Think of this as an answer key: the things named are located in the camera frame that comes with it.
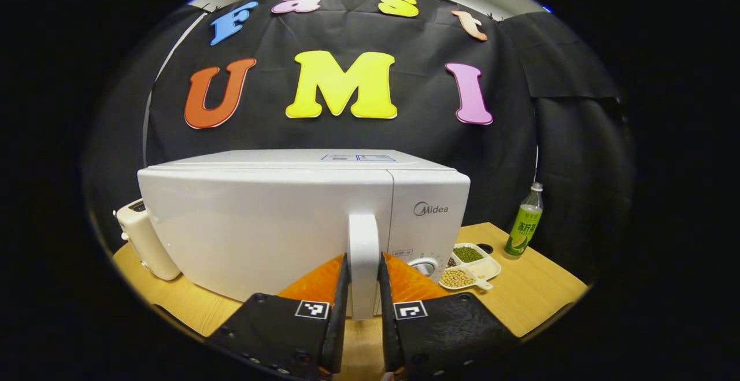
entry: bottle label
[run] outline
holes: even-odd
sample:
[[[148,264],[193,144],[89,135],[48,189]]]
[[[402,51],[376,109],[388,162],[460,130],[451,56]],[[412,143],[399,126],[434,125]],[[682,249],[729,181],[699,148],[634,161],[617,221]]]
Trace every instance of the bottle label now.
[[[542,211],[531,212],[525,208],[519,207],[516,215],[516,221],[513,223],[509,239],[506,241],[504,251],[509,255],[521,255],[532,240],[534,230],[537,228],[539,218],[542,217]]]

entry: black cloth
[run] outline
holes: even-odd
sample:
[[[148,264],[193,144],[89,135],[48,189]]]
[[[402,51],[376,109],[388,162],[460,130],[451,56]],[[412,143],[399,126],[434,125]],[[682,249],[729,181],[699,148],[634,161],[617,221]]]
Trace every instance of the black cloth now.
[[[163,28],[146,52],[124,65],[93,134],[98,149],[88,154],[85,171],[92,215],[112,251],[121,241],[111,210],[140,197],[135,172],[145,165],[141,123],[152,90],[146,165],[235,149],[396,149],[470,176],[463,225],[491,222],[505,231],[529,192],[539,143],[545,213],[531,244],[584,281],[594,276],[595,253],[611,249],[629,208],[631,144],[616,87],[597,57],[552,14],[498,23],[447,0],[417,0],[420,14],[414,18],[383,14],[379,0],[321,0],[314,12],[272,14],[270,8],[283,0],[256,0],[243,28],[211,46],[211,22],[249,1],[203,18],[153,89],[162,60],[198,14]],[[469,36],[452,10],[470,12],[489,40]],[[331,115],[317,92],[319,117],[286,117],[301,71],[294,57],[312,50],[330,51],[345,71],[364,52],[391,54],[397,117],[354,117],[349,106],[356,91],[340,116]],[[246,75],[232,117],[215,128],[190,128],[183,118],[190,76],[220,68],[206,95],[212,109],[224,96],[225,67],[246,58],[257,65]],[[445,68],[449,62],[481,70],[493,123],[457,120],[460,97]]]
[[[515,45],[485,15],[446,0],[417,0],[414,18],[383,14],[380,0],[322,0],[307,14],[272,14],[282,0],[256,0],[243,28],[210,46],[216,18],[252,0],[243,0],[209,15],[172,55],[151,98],[147,162],[157,164],[200,154],[235,149],[394,149],[441,163],[470,176],[471,191],[465,225],[492,222],[502,228],[529,192],[536,159],[534,112]],[[461,27],[452,10],[467,10],[484,22],[489,41],[479,42]],[[323,106],[319,117],[290,119],[303,51],[330,51],[343,70],[360,54],[391,54],[393,120],[355,118],[349,105],[333,116]],[[217,107],[228,76],[225,66],[254,58],[236,112],[216,128],[194,130],[183,120],[190,76],[219,67],[206,95],[206,108]],[[461,123],[457,83],[448,62],[481,70],[481,92],[491,125]]]
[[[501,23],[536,114],[545,210],[531,246],[585,282],[619,255],[635,180],[619,89],[587,44],[548,12]]]

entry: green bean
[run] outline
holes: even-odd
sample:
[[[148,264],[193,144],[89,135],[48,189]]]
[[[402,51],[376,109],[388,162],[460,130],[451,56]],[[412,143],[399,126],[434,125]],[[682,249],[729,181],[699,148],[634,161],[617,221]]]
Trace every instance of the green bean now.
[[[455,252],[455,255],[463,262],[473,262],[483,258],[481,254],[478,254],[478,251],[471,249],[471,247],[456,247],[452,252]]]

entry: midea logo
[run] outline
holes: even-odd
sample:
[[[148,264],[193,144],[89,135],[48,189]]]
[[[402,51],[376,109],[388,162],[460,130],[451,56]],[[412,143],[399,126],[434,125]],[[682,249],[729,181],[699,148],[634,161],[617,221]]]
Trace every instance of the midea logo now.
[[[414,206],[414,214],[418,217],[426,215],[426,213],[444,213],[447,212],[447,206],[434,206],[431,207],[427,202],[418,202]]]

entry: wooden table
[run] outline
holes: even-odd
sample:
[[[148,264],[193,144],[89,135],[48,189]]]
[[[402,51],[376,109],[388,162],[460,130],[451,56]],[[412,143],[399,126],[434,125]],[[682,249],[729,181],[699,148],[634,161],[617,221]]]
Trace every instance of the wooden table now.
[[[586,291],[586,284],[531,247],[518,260],[507,260],[503,249],[508,234],[491,223],[460,228],[457,242],[486,243],[494,247],[491,256],[502,271],[489,280],[489,291],[473,287],[462,291],[475,294],[489,310],[518,337],[545,322]],[[122,275],[147,302],[161,305],[193,330],[209,336],[241,306],[241,302],[196,286],[180,275],[172,281],[156,278],[139,264],[130,242],[113,255]],[[372,380],[383,376],[381,317],[347,319],[341,373],[338,381]]]

